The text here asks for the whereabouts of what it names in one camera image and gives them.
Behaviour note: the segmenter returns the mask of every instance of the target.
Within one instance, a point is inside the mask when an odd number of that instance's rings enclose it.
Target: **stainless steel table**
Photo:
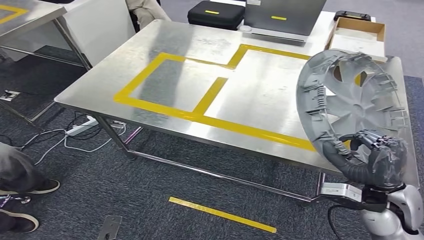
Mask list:
[[[63,6],[44,1],[0,0],[0,48],[41,58],[46,58],[66,64],[84,67],[88,71],[89,69],[91,69],[89,61],[84,57],[83,53],[78,48],[71,35],[67,32],[66,27],[59,20],[59,18],[66,12],[67,11]],[[2,45],[6,42],[13,40],[17,36],[26,33],[32,29],[35,29],[50,21],[53,21],[60,34],[68,43],[69,47],[78,56],[81,63],[71,62],[57,57],[47,56],[35,52],[28,52],[25,50],[20,50]],[[9,112],[21,117],[32,125],[34,125],[33,121],[38,119],[53,104],[54,102],[49,104],[46,108],[44,108],[34,117],[28,118],[0,100],[0,107],[3,107]]]
[[[297,113],[296,84],[309,56],[322,51],[326,41],[296,46],[270,40],[237,31],[155,20],[55,101],[95,116],[128,155],[313,202],[318,194],[305,197],[128,149],[134,134],[122,141],[105,120],[119,120],[317,170],[319,193],[325,173],[341,173],[307,140]],[[400,59],[390,58],[383,67],[392,72],[406,105]],[[414,152],[412,137],[405,139]],[[408,170],[408,183],[418,186],[414,157],[409,159]]]

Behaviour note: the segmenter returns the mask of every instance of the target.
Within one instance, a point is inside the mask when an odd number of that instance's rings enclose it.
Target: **cardboard box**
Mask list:
[[[386,26],[383,23],[339,17],[325,49],[362,52],[374,61],[385,63],[385,36]]]

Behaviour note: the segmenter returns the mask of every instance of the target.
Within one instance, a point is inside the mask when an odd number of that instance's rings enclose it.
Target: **metal surface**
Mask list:
[[[29,123],[30,125],[32,125],[32,126],[34,126],[34,127],[38,128],[38,126],[37,126],[37,125],[35,125],[35,124],[33,123],[33,121],[31,121],[31,119],[29,119],[28,117],[26,117],[26,116],[22,115],[20,112],[16,111],[15,109],[13,109],[12,107],[10,107],[10,106],[9,106],[9,105],[7,105],[6,103],[2,102],[1,100],[0,100],[0,108],[5,109],[6,111],[8,111],[8,112],[10,112],[10,113],[12,113],[12,114],[14,114],[14,115],[18,116],[19,118],[22,118],[25,122]]]
[[[253,39],[248,34],[236,31],[155,20],[58,95],[55,101],[63,107],[88,114],[266,158],[285,160],[295,166],[340,174],[339,170],[315,151],[114,101],[115,94],[144,70],[159,53],[223,65],[230,61],[241,44],[312,56],[324,49],[332,29],[328,23],[318,27],[323,29],[322,34],[326,37],[314,37],[303,46],[296,46]],[[167,67],[159,65],[157,71],[153,71],[143,84],[137,86],[131,96],[191,111],[201,94],[211,86],[212,80],[218,77],[228,78],[205,112],[206,116],[306,140],[296,107],[296,84],[305,62],[302,59],[254,50],[248,50],[235,69],[193,60],[186,60],[184,63],[169,60],[164,62]],[[399,94],[404,96],[400,61],[389,67],[400,73],[396,82],[401,82],[398,84]],[[418,184],[418,176],[412,174],[412,178]]]
[[[205,169],[202,169],[202,168],[198,168],[198,167],[190,166],[190,165],[187,165],[187,164],[179,163],[179,162],[176,162],[176,161],[164,159],[164,158],[161,158],[161,157],[149,155],[149,154],[142,153],[142,152],[138,152],[138,151],[135,151],[135,150],[130,150],[128,148],[127,144],[129,144],[130,141],[143,128],[141,128],[141,127],[137,128],[124,142],[124,141],[122,141],[120,136],[112,129],[112,127],[108,124],[108,122],[105,120],[104,117],[101,117],[101,116],[94,116],[94,117],[96,118],[98,123],[101,125],[101,127],[104,128],[104,130],[107,132],[107,134],[109,134],[109,136],[115,141],[115,143],[118,145],[118,147],[129,157],[140,156],[140,157],[151,159],[151,160],[154,160],[154,161],[158,161],[158,162],[161,162],[161,163],[164,163],[164,164],[169,164],[169,165],[180,167],[180,168],[183,168],[183,169],[192,170],[192,171],[195,171],[195,172],[198,172],[198,173],[201,173],[201,174],[206,174],[206,175],[217,177],[217,178],[220,178],[220,179],[230,180],[230,181],[233,181],[233,182],[236,182],[236,183],[239,183],[239,184],[255,187],[255,188],[258,188],[258,189],[262,189],[262,190],[269,191],[269,192],[272,192],[272,193],[276,193],[276,194],[279,194],[279,195],[283,195],[283,196],[286,196],[286,197],[301,200],[301,201],[304,201],[304,202],[307,202],[307,203],[314,203],[318,199],[321,198],[318,195],[315,195],[314,197],[303,196],[303,195],[292,193],[292,192],[289,192],[289,191],[284,191],[284,190],[281,190],[281,189],[278,189],[278,188],[262,185],[262,184],[259,184],[259,183],[256,183],[256,182],[243,180],[243,179],[240,179],[240,178],[236,178],[236,177],[212,172],[212,171],[205,170]],[[325,176],[326,176],[325,173],[322,173],[322,172],[319,173],[318,183],[317,183],[317,186],[316,186],[316,193],[321,192],[321,185],[325,182]]]
[[[21,11],[22,14],[13,17],[13,13],[18,13],[19,11]],[[65,13],[65,8],[59,4],[53,4],[38,0],[0,0],[0,48],[40,58],[45,58],[65,64],[84,67],[87,71],[90,70],[92,68],[91,64],[80,51],[72,36],[67,32],[65,27],[57,19]],[[50,21],[53,21],[60,34],[63,36],[64,40],[67,42],[72,51],[77,55],[82,64],[35,52],[20,50],[13,47],[1,46],[1,44],[12,40],[20,34],[35,29]],[[31,119],[4,103],[1,103],[0,107],[3,107],[10,113],[24,119],[29,124],[37,127],[33,123],[33,121],[42,116],[54,104],[55,102],[51,102],[47,107],[38,112]]]
[[[30,52],[30,51],[25,51],[25,50],[20,50],[20,49],[16,49],[16,48],[9,47],[9,46],[0,46],[0,48],[6,49],[6,50],[10,50],[10,51],[14,51],[14,52],[18,52],[18,53],[21,53],[21,54],[27,54],[27,55],[32,55],[32,56],[40,57],[40,58],[43,58],[43,59],[49,59],[49,60],[61,62],[61,63],[64,63],[64,64],[74,65],[74,66],[78,66],[78,67],[84,67],[80,63],[73,62],[73,61],[68,61],[68,60],[64,60],[64,59],[60,59],[60,58],[57,58],[57,57],[54,57],[54,56],[47,56],[47,55],[44,55],[44,54],[40,54],[40,53],[36,53],[36,52]]]
[[[103,226],[97,240],[115,240],[118,236],[118,230],[121,226],[122,216],[107,216],[104,219]]]
[[[78,45],[75,43],[72,36],[68,33],[65,27],[61,24],[58,19],[53,19],[53,23],[56,26],[57,30],[59,30],[60,34],[65,39],[66,43],[69,45],[70,49],[76,54],[78,59],[81,61],[82,66],[88,71],[92,68],[92,65],[87,60],[87,58],[83,55]]]
[[[1,5],[27,10],[27,12],[0,24],[0,45],[66,13],[65,8],[59,4],[38,0],[0,0]],[[13,12],[2,10],[0,7],[0,14],[2,14],[1,18]]]
[[[258,188],[258,189],[261,189],[261,190],[265,190],[265,191],[269,191],[269,192],[272,192],[272,193],[275,193],[275,194],[294,198],[294,199],[301,200],[301,201],[304,201],[304,202],[307,202],[307,203],[316,202],[320,198],[320,196],[317,196],[317,195],[314,196],[314,197],[303,196],[303,195],[300,195],[300,194],[297,194],[297,193],[284,191],[284,190],[281,190],[281,189],[278,189],[278,188],[262,185],[262,184],[259,184],[259,183],[256,183],[256,182],[247,181],[247,180],[244,180],[244,179],[240,179],[240,178],[236,178],[236,177],[232,177],[232,176],[228,176],[228,175],[224,175],[224,174],[220,174],[220,173],[215,173],[215,172],[208,171],[208,170],[205,170],[205,169],[201,169],[201,168],[198,168],[198,167],[190,166],[190,165],[187,165],[187,164],[179,163],[179,162],[164,159],[164,158],[160,158],[160,157],[157,157],[157,156],[152,156],[152,155],[145,154],[145,153],[138,152],[138,151],[134,151],[134,150],[129,150],[128,152],[132,153],[134,155],[143,157],[143,158],[147,158],[147,159],[155,160],[155,161],[158,161],[158,162],[161,162],[161,163],[177,166],[177,167],[180,167],[180,168],[183,168],[183,169],[192,170],[192,171],[195,171],[195,172],[198,172],[198,173],[201,173],[201,174],[206,174],[206,175],[217,177],[217,178],[220,178],[220,179],[230,180],[230,181],[233,181],[233,182],[236,182],[236,183],[239,183],[239,184],[255,187],[255,188]],[[321,187],[321,182],[319,181],[317,188],[320,188],[320,187]]]

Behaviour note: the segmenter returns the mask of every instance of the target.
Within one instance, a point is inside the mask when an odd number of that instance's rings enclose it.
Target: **metal bracket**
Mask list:
[[[21,94],[21,93],[18,92],[18,91],[4,90],[4,94],[2,96],[0,96],[0,100],[11,102],[19,94]]]
[[[115,240],[121,225],[122,216],[106,216],[97,240]]]

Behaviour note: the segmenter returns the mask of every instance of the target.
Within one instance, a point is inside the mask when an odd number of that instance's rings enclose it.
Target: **yellow floor marking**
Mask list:
[[[202,206],[202,205],[199,205],[199,204],[196,204],[196,203],[184,201],[184,200],[172,197],[172,196],[169,198],[169,201],[171,203],[186,206],[186,207],[196,209],[196,210],[208,213],[208,214],[219,216],[221,218],[225,218],[225,219],[233,220],[235,222],[246,224],[246,225],[252,226],[254,228],[262,229],[262,230],[271,232],[273,234],[275,234],[277,232],[277,229],[275,227],[268,226],[268,225],[262,224],[260,222],[252,221],[252,220],[249,220],[249,219],[246,219],[246,218],[243,218],[243,217],[239,217],[239,216],[236,216],[236,215],[232,215],[232,214],[229,214],[229,213],[226,213],[226,212],[223,212],[223,211],[215,210],[215,209],[212,209],[212,208],[209,208],[209,207],[206,207],[206,206]]]
[[[12,14],[10,14],[9,16],[3,17],[0,19],[0,24],[4,24],[5,22],[8,22],[16,17],[19,17],[22,14],[25,14],[26,12],[28,12],[28,10],[23,9],[23,8],[18,8],[18,7],[14,7],[14,6],[7,6],[7,5],[1,5],[0,4],[0,10],[6,10],[6,11],[10,11],[13,12]]]
[[[236,69],[237,65],[242,61],[248,50],[259,51],[269,54],[276,54],[291,58],[308,60],[310,57],[307,55],[293,53],[288,51],[275,50],[265,47],[240,44],[238,50],[232,56],[230,61],[227,64],[210,62],[205,60],[199,60],[189,57],[183,57],[178,55],[173,55],[165,52],[161,52],[157,57],[141,71],[130,83],[128,83],[121,91],[119,91],[113,97],[113,100],[117,103],[130,105],[132,107],[144,109],[158,114],[163,114],[171,117],[181,118],[189,120],[192,122],[197,122],[205,125],[209,125],[216,128],[225,129],[228,131],[236,132],[239,134],[249,135],[252,137],[265,139],[268,141],[277,142],[280,144],[290,145],[293,147],[305,149],[314,152],[315,148],[312,143],[306,139],[284,135],[277,132],[272,132],[252,126],[247,126],[231,121],[226,121],[214,117],[204,116],[205,112],[208,110],[209,106],[214,101],[215,97],[218,95],[220,90],[225,85],[227,78],[218,77],[216,81],[212,84],[197,106],[193,111],[184,111],[181,109],[173,108],[170,106],[161,105],[158,103],[153,103],[138,98],[131,97],[130,94],[146,80],[149,75],[151,75],[164,61],[175,61],[175,62],[184,62],[186,60],[195,61],[197,63],[208,64],[220,66],[230,70]]]

